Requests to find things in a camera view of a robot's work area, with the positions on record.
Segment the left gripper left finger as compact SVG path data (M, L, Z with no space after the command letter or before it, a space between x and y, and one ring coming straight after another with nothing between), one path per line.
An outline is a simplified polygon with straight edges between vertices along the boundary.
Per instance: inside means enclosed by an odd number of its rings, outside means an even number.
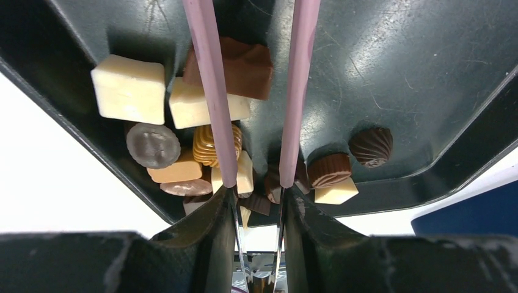
M134 232L1 236L2 292L230 292L234 191L145 239Z

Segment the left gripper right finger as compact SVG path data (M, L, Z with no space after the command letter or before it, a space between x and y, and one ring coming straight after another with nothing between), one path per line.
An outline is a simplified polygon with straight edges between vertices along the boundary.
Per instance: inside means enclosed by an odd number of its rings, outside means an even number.
M510 236L365 236L295 187L284 196L290 292L516 292Z

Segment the blue chocolate box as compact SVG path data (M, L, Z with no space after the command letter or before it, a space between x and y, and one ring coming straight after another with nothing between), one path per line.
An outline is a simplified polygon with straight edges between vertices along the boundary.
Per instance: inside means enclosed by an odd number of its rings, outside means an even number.
M517 237L517 181L411 221L415 235L502 234Z

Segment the pink silicone tongs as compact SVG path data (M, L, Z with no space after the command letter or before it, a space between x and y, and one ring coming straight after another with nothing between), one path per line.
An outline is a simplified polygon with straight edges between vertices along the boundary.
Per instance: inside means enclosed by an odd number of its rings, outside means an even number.
M216 16L212 1L184 1L225 187L236 186L237 159ZM295 1L288 66L287 105L279 163L280 185L294 184L319 1Z

